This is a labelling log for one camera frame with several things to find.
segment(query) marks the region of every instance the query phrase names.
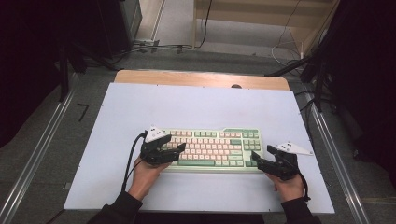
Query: cable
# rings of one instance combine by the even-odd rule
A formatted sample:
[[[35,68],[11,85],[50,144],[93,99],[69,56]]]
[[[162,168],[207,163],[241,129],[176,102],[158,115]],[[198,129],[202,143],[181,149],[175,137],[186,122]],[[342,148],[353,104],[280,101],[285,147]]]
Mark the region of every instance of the cable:
[[[288,27],[288,25],[289,25],[290,18],[291,18],[291,16],[294,14],[294,12],[296,11],[297,6],[300,4],[300,2],[301,2],[301,0],[299,0],[299,1],[297,2],[296,6],[294,7],[294,10],[293,10],[293,11],[291,12],[291,14],[289,15],[288,21],[286,22],[285,28],[283,29],[283,32],[282,32],[282,35],[279,37],[279,41],[277,42],[277,46],[280,44],[280,40],[282,39],[283,34],[285,34],[286,27]]]
[[[65,211],[66,211],[65,209],[59,211],[50,221],[46,222],[46,224],[51,224],[53,221],[55,221],[56,218],[58,218]]]
[[[207,21],[209,19],[209,12],[210,12],[210,8],[212,7],[212,0],[210,0],[209,2],[209,8],[207,9],[207,13],[206,13],[206,20],[205,20],[205,29],[204,29],[204,39],[201,42],[201,45],[197,48],[200,49],[201,46],[204,44],[205,40],[206,40],[206,26],[207,26]]]
[[[298,96],[298,95],[301,95],[303,93],[312,93],[312,92],[315,92],[315,91],[300,91],[300,92],[294,93],[294,96]]]
[[[311,140],[312,149],[315,152],[314,138],[312,137],[311,128],[309,127],[309,116],[311,115],[313,103],[314,100],[312,100],[312,102],[309,103],[309,108],[305,110],[305,120],[306,120],[306,132],[308,133],[309,140]]]
[[[139,135],[136,137],[136,139],[134,140],[134,144],[132,145],[131,152],[130,152],[130,154],[129,154],[128,164],[126,165],[126,171],[125,171],[125,176],[124,176],[124,181],[123,181],[123,183],[122,183],[121,191],[125,191],[125,189],[126,189],[126,182],[128,181],[129,175],[131,174],[131,173],[128,174],[128,172],[129,172],[129,167],[131,166],[132,156],[134,155],[134,147],[136,146],[137,141],[138,141],[141,137],[146,138],[147,135],[148,135],[148,132],[145,131],[144,133],[139,134]]]
[[[279,43],[279,44],[275,45],[275,46],[271,49],[271,54],[272,54],[273,58],[274,58],[278,63],[280,63],[280,64],[282,64],[282,65],[284,65],[284,66],[288,66],[287,64],[282,63],[280,60],[278,60],[278,59],[276,58],[276,53],[274,54],[274,49],[276,49],[276,48],[277,48],[278,46],[280,46],[280,45],[289,44],[289,43],[297,43],[297,42],[302,43],[301,41],[289,41],[289,42]]]
[[[289,66],[289,63],[297,62],[297,61],[299,61],[299,60],[296,60],[296,59],[290,60],[290,61],[288,61],[288,62],[286,63],[286,65]],[[295,71],[298,75],[294,75],[291,71],[289,71],[289,73],[292,74],[293,76],[300,76],[300,75],[301,75],[301,72],[299,72],[298,69],[294,69],[294,71]]]

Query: metal frame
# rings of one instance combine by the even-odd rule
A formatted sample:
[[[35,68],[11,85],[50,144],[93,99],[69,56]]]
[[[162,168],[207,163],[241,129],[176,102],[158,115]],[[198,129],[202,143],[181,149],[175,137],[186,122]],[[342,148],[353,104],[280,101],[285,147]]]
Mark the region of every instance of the metal frame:
[[[312,94],[307,94],[306,99],[308,100],[308,102],[312,100]],[[321,113],[318,112],[315,104],[313,104],[311,110],[315,122],[318,125],[318,129],[323,139],[324,145],[329,153],[334,171],[337,174],[338,180],[340,181],[341,187],[346,196],[346,201],[349,204],[349,208],[351,210],[352,216],[355,219],[355,222],[361,224],[369,224],[370,220],[364,210],[361,198],[355,189],[355,186],[349,176],[349,172],[347,171],[347,168],[345,167],[344,162],[338,152],[338,148],[334,140],[332,139],[332,135],[326,124],[325,118]]]
[[[26,163],[23,171],[21,172],[21,175],[14,183],[14,186],[9,192],[7,199],[2,205],[0,211],[0,223],[11,223],[11,220],[12,218],[14,218],[14,215],[17,212],[23,196],[25,195],[30,183],[32,182],[33,177],[35,176],[35,172],[37,171],[40,162],[43,160],[47,152],[51,139],[56,133],[56,130],[58,129],[58,126],[61,123],[62,118],[64,117],[64,113],[66,112],[67,107],[69,106],[70,101],[73,98],[76,86],[79,82],[79,78],[76,73],[73,74],[71,79],[72,85],[70,92],[66,95],[65,99],[56,107],[49,121],[49,124],[47,125],[45,131],[41,135],[40,140],[35,146],[35,150],[33,151],[29,161]]]

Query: keyboard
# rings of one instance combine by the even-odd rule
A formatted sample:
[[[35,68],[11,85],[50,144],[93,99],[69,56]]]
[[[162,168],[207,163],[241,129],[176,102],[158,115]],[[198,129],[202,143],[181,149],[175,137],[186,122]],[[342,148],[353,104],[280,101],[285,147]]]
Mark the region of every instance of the keyboard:
[[[165,172],[191,173],[262,173],[251,151],[262,155],[262,136],[258,129],[227,128],[223,130],[162,129],[172,134],[162,150],[186,143],[179,160]]]

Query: black sleeve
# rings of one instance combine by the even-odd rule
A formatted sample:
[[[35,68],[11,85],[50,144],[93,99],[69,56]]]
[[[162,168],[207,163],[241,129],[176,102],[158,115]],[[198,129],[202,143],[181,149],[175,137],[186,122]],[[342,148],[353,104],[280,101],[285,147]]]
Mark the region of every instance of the black sleeve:
[[[282,203],[289,224],[320,224],[320,219],[309,211],[304,198],[298,198]]]
[[[88,224],[130,224],[141,206],[142,202],[127,192],[122,192],[113,204],[103,206],[102,210],[88,221]]]

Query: hand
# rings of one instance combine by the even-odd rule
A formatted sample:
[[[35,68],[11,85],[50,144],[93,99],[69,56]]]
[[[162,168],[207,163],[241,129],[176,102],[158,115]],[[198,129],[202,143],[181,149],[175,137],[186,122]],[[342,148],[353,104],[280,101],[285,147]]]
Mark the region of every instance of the hand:
[[[266,175],[274,182],[275,191],[279,192],[282,203],[303,197],[304,185],[299,175],[295,175],[294,178],[285,181],[275,175]]]
[[[158,176],[160,176],[160,172],[171,163],[152,166],[142,161],[139,157],[134,161],[134,165],[136,164],[138,165],[134,168],[134,179],[128,193],[137,200],[142,201],[143,198],[149,194],[149,189],[155,183]]]

